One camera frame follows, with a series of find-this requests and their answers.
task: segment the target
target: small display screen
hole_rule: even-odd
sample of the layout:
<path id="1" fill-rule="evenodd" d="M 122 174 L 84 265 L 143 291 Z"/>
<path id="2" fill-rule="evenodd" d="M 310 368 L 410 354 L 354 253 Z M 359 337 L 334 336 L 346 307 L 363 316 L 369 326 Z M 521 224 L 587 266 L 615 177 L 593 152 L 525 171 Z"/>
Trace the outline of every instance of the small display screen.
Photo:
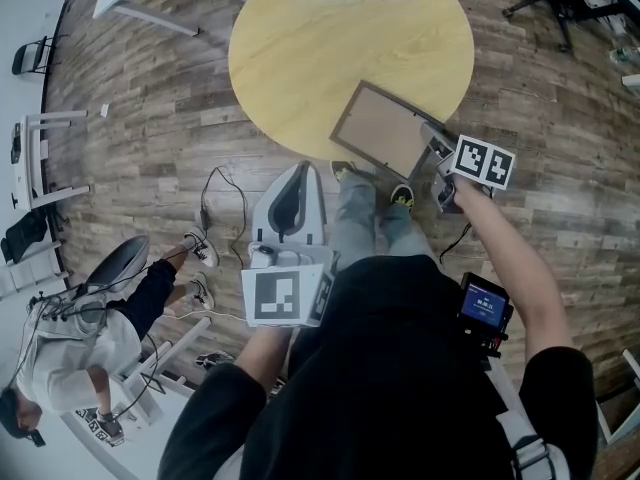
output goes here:
<path id="1" fill-rule="evenodd" d="M 462 304 L 462 314 L 491 327 L 499 327 L 506 302 L 504 297 L 470 283 Z"/>

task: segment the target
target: round wooden table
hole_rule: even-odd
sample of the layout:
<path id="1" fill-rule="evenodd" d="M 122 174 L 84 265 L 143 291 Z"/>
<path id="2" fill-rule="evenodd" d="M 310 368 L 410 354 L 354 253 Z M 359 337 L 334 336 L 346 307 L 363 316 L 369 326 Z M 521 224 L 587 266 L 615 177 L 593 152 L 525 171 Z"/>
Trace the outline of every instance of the round wooden table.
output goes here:
<path id="1" fill-rule="evenodd" d="M 229 48 L 249 118 L 283 146 L 326 160 L 352 158 L 329 136 L 360 80 L 444 122 L 473 61 L 457 0 L 249 0 Z"/>

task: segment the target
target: cable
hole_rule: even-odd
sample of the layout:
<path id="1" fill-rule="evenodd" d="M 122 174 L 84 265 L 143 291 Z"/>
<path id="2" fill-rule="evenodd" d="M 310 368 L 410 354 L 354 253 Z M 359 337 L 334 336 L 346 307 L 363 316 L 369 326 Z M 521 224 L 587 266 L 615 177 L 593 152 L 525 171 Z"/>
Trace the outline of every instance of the cable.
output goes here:
<path id="1" fill-rule="evenodd" d="M 444 251 L 442 251 L 440 253 L 440 265 L 444 266 L 444 263 L 442 263 L 442 258 L 444 257 L 444 255 L 447 254 L 456 245 L 458 245 L 460 243 L 460 240 L 462 240 L 464 238 L 464 236 L 467 234 L 467 232 L 470 229 L 471 229 L 471 224 L 469 223 L 464 227 L 464 230 L 462 231 L 462 234 L 460 235 L 460 238 L 458 238 L 455 242 L 453 242 L 449 247 L 447 247 Z"/>
<path id="2" fill-rule="evenodd" d="M 204 196 L 207 193 L 207 190 L 209 189 L 209 183 L 211 182 L 211 178 L 216 173 L 216 171 L 218 172 L 218 174 L 220 176 L 222 176 L 222 179 L 227 183 L 227 185 L 232 186 L 233 188 L 235 188 L 240 193 L 240 197 L 242 198 L 242 230 L 240 231 L 238 236 L 236 236 L 234 238 L 233 242 L 231 242 L 231 244 L 229 245 L 229 249 L 231 249 L 234 252 L 236 257 L 238 258 L 238 261 L 240 261 L 240 268 L 244 269 L 244 261 L 242 261 L 242 257 L 240 256 L 240 254 L 236 250 L 235 246 L 236 246 L 236 243 L 238 243 L 238 240 L 240 240 L 240 237 L 242 237 L 242 235 L 244 235 L 244 232 L 247 229 L 247 206 L 248 206 L 248 202 L 247 202 L 247 198 L 244 195 L 244 192 L 242 191 L 242 189 L 238 185 L 236 185 L 233 181 L 229 181 L 227 179 L 227 177 L 222 173 L 222 171 L 220 170 L 219 166 L 218 167 L 214 167 L 213 170 L 209 173 L 209 177 L 207 178 L 207 182 L 205 183 L 204 188 L 202 189 L 202 193 L 200 194 L 200 220 L 202 220 L 202 225 L 203 226 L 205 226 L 205 223 L 207 224 L 207 226 L 206 226 L 207 228 L 211 224 L 211 219 L 209 217 L 209 213 L 207 212 L 207 206 L 206 206 L 206 203 L 204 201 Z"/>
<path id="3" fill-rule="evenodd" d="M 201 310 L 197 310 L 197 311 L 189 311 L 187 314 L 181 315 L 181 316 L 173 316 L 173 315 L 161 315 L 161 316 L 163 316 L 165 318 L 171 318 L 173 320 L 182 320 L 183 318 L 187 318 L 188 316 L 195 315 L 197 313 L 211 313 L 212 315 L 228 316 L 228 317 L 231 317 L 231 318 L 235 318 L 236 320 L 240 320 L 241 322 L 246 322 L 246 320 L 244 318 L 241 318 L 241 317 L 236 316 L 236 315 L 232 315 L 231 313 L 218 313 L 217 311 L 211 311 L 210 309 L 201 309 Z"/>
<path id="4" fill-rule="evenodd" d="M 216 171 L 218 172 L 218 174 L 220 174 L 220 176 L 222 176 L 222 179 L 223 179 L 223 180 L 224 180 L 228 185 L 230 185 L 230 186 L 234 187 L 234 188 L 235 188 L 235 189 L 240 193 L 240 197 L 242 198 L 242 230 L 240 231 L 240 233 L 238 234 L 238 236 L 236 236 L 236 238 L 231 242 L 231 244 L 230 244 L 229 248 L 234 252 L 234 254 L 236 255 L 236 257 L 237 257 L 237 258 L 238 258 L 238 260 L 240 261 L 240 266 L 241 266 L 241 268 L 242 268 L 242 269 L 244 269 L 244 261 L 242 260 L 242 257 L 240 256 L 240 254 L 239 254 L 239 253 L 238 253 L 238 251 L 236 250 L 235 245 L 236 245 L 236 243 L 238 242 L 238 240 L 240 240 L 240 238 L 242 237 L 242 235 L 244 234 L 244 232 L 245 232 L 245 231 L 246 231 L 246 229 L 247 229 L 247 206 L 248 206 L 248 202 L 247 202 L 247 198 L 246 198 L 246 196 L 244 195 L 244 192 L 242 191 L 242 189 L 241 189 L 238 185 L 236 185 L 235 183 L 233 183 L 233 181 L 229 181 L 229 180 L 227 179 L 227 177 L 226 177 L 226 176 L 222 173 L 222 171 L 220 170 L 220 166 L 216 166 L 216 167 L 214 167 L 214 168 L 211 170 L 211 172 L 209 173 L 209 177 L 207 178 L 207 182 L 205 183 L 205 186 L 204 186 L 204 188 L 202 189 L 202 193 L 200 194 L 200 215 L 201 215 L 201 220 L 202 220 L 202 226 L 203 226 L 203 228 L 204 228 L 204 238 L 205 238 L 205 240 L 207 239 L 207 236 L 208 236 L 208 234 L 209 234 L 209 227 L 210 227 L 210 225 L 211 225 L 211 220 L 210 220 L 210 218 L 209 218 L 209 214 L 208 214 L 207 209 L 206 209 L 206 204 L 205 204 L 205 201 L 204 201 L 204 196 L 205 196 L 205 194 L 206 194 L 206 192 L 207 192 L 207 189 L 209 188 L 209 183 L 210 183 L 210 181 L 211 181 L 211 178 L 212 178 L 212 177 L 213 177 L 213 175 L 216 173 Z M 181 252 L 179 252 L 179 253 L 176 253 L 176 254 L 173 254 L 173 255 L 171 255 L 171 256 L 168 256 L 168 257 L 166 257 L 166 258 L 164 258 L 164 259 L 165 259 L 165 260 L 169 260 L 169 259 L 171 259 L 171 258 L 175 258 L 176 256 L 180 256 L 181 254 L 186 254 L 186 253 L 188 253 L 189 251 L 194 250 L 196 247 L 198 247 L 198 245 L 200 245 L 200 244 L 199 244 L 198 242 L 196 242 L 196 243 L 193 245 L 193 247 L 188 248 L 185 252 L 182 252 L 182 251 L 181 251 Z M 218 251 L 216 251 L 215 247 L 214 247 L 214 252 L 215 252 L 215 254 L 216 254 L 216 255 L 218 254 Z M 133 279 L 133 278 L 135 278 L 135 277 L 139 276 L 140 274 L 142 274 L 143 272 L 145 272 L 145 271 L 147 271 L 149 268 L 151 268 L 151 265 L 148 265 L 148 266 L 147 266 L 147 265 L 145 264 L 145 266 L 143 266 L 143 267 L 142 267 L 142 268 L 141 268 L 137 273 L 135 273 L 134 275 L 132 275 L 132 276 L 130 276 L 130 277 L 126 277 L 126 278 L 124 278 L 124 279 L 119 279 L 118 281 L 115 281 L 115 282 L 111 283 L 110 285 L 103 286 L 102 288 L 99 288 L 99 289 L 97 289 L 96 291 L 92 292 L 92 295 L 93 295 L 93 294 L 96 294 L 96 293 L 104 292 L 104 291 L 108 290 L 109 288 L 112 288 L 113 286 L 115 286 L 115 285 L 117 285 L 117 284 L 120 284 L 120 283 L 123 283 L 123 282 L 125 282 L 125 281 L 130 281 L 131 279 Z M 27 359 L 28 353 L 29 353 L 29 351 L 30 351 L 30 349 L 31 349 L 31 346 L 32 346 L 32 344 L 33 344 L 33 340 L 34 340 L 34 337 L 35 337 L 35 335 L 36 335 L 36 331 L 37 331 L 37 329 L 38 329 L 38 324 L 40 323 L 40 320 L 41 320 L 41 318 L 42 318 L 43 314 L 45 313 L 45 311 L 49 308 L 49 306 L 51 306 L 51 305 L 52 305 L 52 304 L 51 304 L 51 301 L 52 301 L 54 298 L 56 298 L 56 299 L 57 299 L 56 306 L 55 306 L 55 307 L 53 307 L 53 309 L 52 309 L 52 310 L 51 310 L 51 311 L 50 311 L 46 316 L 51 316 L 51 317 L 58 317 L 58 316 L 62 317 L 62 316 L 64 316 L 64 317 L 66 318 L 66 317 L 70 317 L 70 316 L 74 316 L 74 315 L 80 315 L 80 314 L 82 314 L 82 313 L 86 313 L 86 312 L 89 312 L 89 311 L 96 311 L 96 308 L 90 308 L 90 309 L 89 309 L 89 308 L 87 308 L 87 309 L 82 309 L 82 310 L 79 310 L 79 311 L 74 311 L 74 312 L 72 312 L 72 313 L 66 313 L 66 311 L 67 311 L 68 309 L 70 309 L 70 308 L 72 308 L 73 306 L 75 306 L 75 301 L 70 301 L 68 304 L 66 304 L 66 305 L 65 305 L 65 304 L 63 304 L 62 297 L 60 297 L 60 295 L 62 295 L 63 293 L 67 293 L 67 292 L 69 292 L 69 291 L 72 291 L 73 289 L 79 289 L 81 286 L 82 286 L 82 285 L 79 285 L 79 286 L 77 286 L 77 287 L 69 288 L 69 289 L 67 289 L 67 290 L 65 290 L 65 291 L 63 291 L 63 292 L 58 293 L 58 294 L 51 295 L 51 296 L 49 296 L 49 297 L 47 297 L 47 298 L 46 298 L 46 303 L 44 303 L 44 300 L 43 300 L 43 299 L 41 299 L 41 300 L 40 300 L 40 302 L 42 303 L 42 304 L 41 304 L 41 305 L 42 305 L 42 307 L 41 307 L 41 309 L 40 309 L 40 312 L 38 313 L 38 317 L 37 317 L 37 319 L 36 319 L 36 323 L 35 323 L 34 328 L 33 328 L 33 333 L 32 333 L 32 335 L 31 335 L 31 339 L 29 340 L 29 343 L 27 344 L 27 347 L 26 347 L 26 349 L 25 349 L 25 351 L 24 351 L 24 357 L 22 358 L 22 361 L 20 361 L 20 355 L 22 354 L 22 345 L 23 345 L 23 343 L 24 343 L 24 330 L 25 330 L 25 327 L 26 327 L 26 325 L 27 325 L 27 322 L 29 321 L 29 318 L 27 317 L 27 319 L 25 320 L 25 323 L 24 323 L 24 325 L 23 325 L 23 327 L 22 327 L 22 340 L 21 340 L 21 342 L 20 342 L 20 353 L 19 353 L 19 355 L 18 355 L 18 362 L 17 362 L 17 365 L 16 365 L 16 369 L 15 369 L 15 371 L 14 371 L 13 375 L 11 376 L 11 380 L 9 381 L 9 383 L 7 384 L 7 386 L 11 386 L 11 385 L 13 384 L 13 382 L 14 382 L 14 381 L 15 381 L 15 379 L 17 378 L 17 376 L 18 376 L 18 374 L 19 374 L 19 372 L 20 372 L 21 368 L 24 366 L 24 363 L 25 363 L 25 361 L 26 361 L 26 359 Z M 104 310 L 104 311 L 106 311 L 107 309 L 114 309 L 114 308 L 106 308 L 106 307 L 105 307 L 105 308 L 103 308 L 103 310 Z M 231 314 L 228 314 L 228 313 L 216 313 L 215 311 L 209 311 L 209 310 L 206 310 L 206 311 L 193 311 L 193 312 L 188 313 L 188 314 L 186 314 L 186 315 L 183 315 L 183 316 L 181 316 L 181 317 L 169 317 L 169 318 L 175 318 L 176 320 L 180 320 L 180 319 L 182 319 L 182 318 L 186 318 L 186 317 L 187 317 L 187 316 L 189 316 L 189 315 L 192 315 L 192 314 L 194 314 L 194 313 L 200 313 L 200 312 L 210 312 L 210 313 L 212 313 L 212 314 L 214 314 L 214 315 L 229 316 L 229 317 L 231 317 L 231 318 L 235 318 L 235 319 L 238 319 L 238 320 L 241 320 L 241 321 L 245 321 L 244 319 L 242 319 L 242 318 L 240 318 L 240 317 L 237 317 L 237 316 L 235 316 L 235 315 L 231 315 Z M 153 339 L 151 338 L 151 336 L 149 336 L 149 335 L 147 334 L 147 337 L 148 337 L 148 338 L 151 340 L 151 342 L 153 343 Z M 156 367 L 157 367 L 157 359 L 158 359 L 158 357 L 157 357 L 157 348 L 156 348 Z M 151 378 L 153 378 L 153 375 L 155 375 L 155 369 L 154 369 L 153 374 L 151 375 Z M 120 414 L 124 414 L 124 413 L 125 413 L 126 411 L 128 411 L 128 410 L 129 410 L 133 405 L 135 405 L 135 403 L 139 400 L 139 398 L 142 396 L 142 394 L 143 394 L 143 393 L 146 391 L 146 389 L 149 387 L 149 383 L 151 382 L 151 378 L 149 379 L 149 382 L 147 382 L 147 385 L 146 385 L 146 386 L 145 386 L 145 388 L 142 390 L 142 392 L 140 393 L 140 395 L 138 396 L 138 398 L 133 402 L 133 404 L 131 404 L 129 407 L 127 407 L 127 408 L 126 408 L 122 413 L 120 413 Z"/>
<path id="5" fill-rule="evenodd" d="M 142 398 L 142 395 L 144 395 L 144 392 L 149 388 L 149 384 L 151 384 L 151 381 L 153 380 L 153 378 L 156 375 L 156 372 L 158 371 L 158 362 L 160 361 L 160 355 L 158 354 L 158 347 L 156 347 L 156 342 L 153 341 L 153 338 L 149 333 L 147 333 L 145 337 L 149 338 L 149 341 L 151 341 L 151 344 L 153 345 L 153 348 L 156 351 L 156 364 L 153 365 L 153 372 L 151 372 L 151 375 L 149 375 L 149 378 L 147 379 L 147 383 L 145 384 L 144 388 L 142 388 L 142 391 L 140 391 L 140 394 L 136 397 L 136 399 L 133 402 L 131 402 L 123 411 L 120 411 L 118 415 L 115 418 L 113 418 L 113 421 L 118 421 L 118 419 L 120 419 L 120 417 L 124 413 L 126 413 L 129 409 L 131 409 L 134 405 L 138 403 L 138 400 Z"/>

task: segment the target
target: jeans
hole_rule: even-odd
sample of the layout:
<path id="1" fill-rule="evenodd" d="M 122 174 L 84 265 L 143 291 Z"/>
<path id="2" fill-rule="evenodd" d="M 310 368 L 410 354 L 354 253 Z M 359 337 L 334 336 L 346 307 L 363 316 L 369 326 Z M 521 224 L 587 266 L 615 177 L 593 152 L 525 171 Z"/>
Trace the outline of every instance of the jeans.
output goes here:
<path id="1" fill-rule="evenodd" d="M 356 261 L 376 255 L 375 245 L 376 189 L 355 173 L 346 173 L 340 182 L 339 207 L 330 247 L 339 254 L 337 270 Z M 390 256 L 426 255 L 436 259 L 427 237 L 411 219 L 403 204 L 390 205 L 380 220 L 380 229 L 389 244 Z"/>

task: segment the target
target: black cap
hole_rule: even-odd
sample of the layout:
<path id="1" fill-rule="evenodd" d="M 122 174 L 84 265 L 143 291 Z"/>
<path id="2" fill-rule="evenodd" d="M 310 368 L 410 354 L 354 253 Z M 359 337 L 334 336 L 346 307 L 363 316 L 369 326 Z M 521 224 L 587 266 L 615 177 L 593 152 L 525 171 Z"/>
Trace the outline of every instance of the black cap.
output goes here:
<path id="1" fill-rule="evenodd" d="M 16 439 L 29 436 L 29 432 L 18 425 L 18 396 L 12 388 L 6 388 L 0 395 L 0 423 Z"/>

